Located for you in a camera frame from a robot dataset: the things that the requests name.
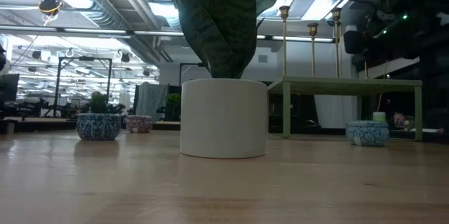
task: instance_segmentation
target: blue and white pot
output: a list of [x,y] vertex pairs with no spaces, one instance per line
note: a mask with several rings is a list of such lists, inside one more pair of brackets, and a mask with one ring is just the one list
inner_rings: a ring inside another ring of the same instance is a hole
[[389,140],[387,122],[352,121],[346,123],[346,139],[352,145],[383,146]]
[[117,114],[80,114],[76,131],[82,140],[115,140],[121,129]]

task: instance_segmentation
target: candle holder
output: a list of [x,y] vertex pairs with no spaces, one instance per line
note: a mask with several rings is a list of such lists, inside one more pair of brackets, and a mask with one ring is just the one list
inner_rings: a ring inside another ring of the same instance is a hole
[[365,61],[365,79],[368,79],[369,75],[368,75],[368,64]]
[[311,75],[315,77],[315,37],[318,33],[318,23],[310,23],[307,27],[311,36]]
[[287,18],[288,18],[288,11],[290,10],[290,6],[281,6],[279,7],[279,10],[281,11],[281,18],[283,20],[283,75],[287,75]]
[[337,78],[340,77],[340,32],[342,28],[342,23],[340,19],[342,17],[342,9],[334,8],[332,11],[332,20],[334,21],[334,31],[335,31],[335,54],[337,55]]

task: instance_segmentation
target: floor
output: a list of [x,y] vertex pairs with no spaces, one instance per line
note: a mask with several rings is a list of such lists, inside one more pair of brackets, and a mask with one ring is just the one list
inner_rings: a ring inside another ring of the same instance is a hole
[[179,132],[0,138],[0,222],[449,223],[449,146],[272,136],[257,159],[178,152]]

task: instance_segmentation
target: exposed duct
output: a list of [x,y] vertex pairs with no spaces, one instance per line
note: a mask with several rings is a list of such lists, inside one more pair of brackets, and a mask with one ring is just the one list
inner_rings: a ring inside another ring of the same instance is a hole
[[[71,0],[67,3],[75,8],[78,8],[78,6],[73,5],[77,1],[90,2],[90,10],[100,11],[93,13],[82,13],[98,25],[98,27],[105,29],[132,29],[131,25],[126,22],[126,20],[108,0]],[[155,54],[154,49],[151,46],[146,45],[141,38],[131,37],[131,39],[121,39],[121,41],[128,44],[133,49],[135,54],[145,63],[159,65],[161,59]]]

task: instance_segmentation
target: snake plant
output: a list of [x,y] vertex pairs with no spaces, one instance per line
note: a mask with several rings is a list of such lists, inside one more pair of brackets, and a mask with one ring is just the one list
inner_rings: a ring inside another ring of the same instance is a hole
[[257,16],[276,0],[173,0],[185,39],[214,78],[240,78],[253,59]]

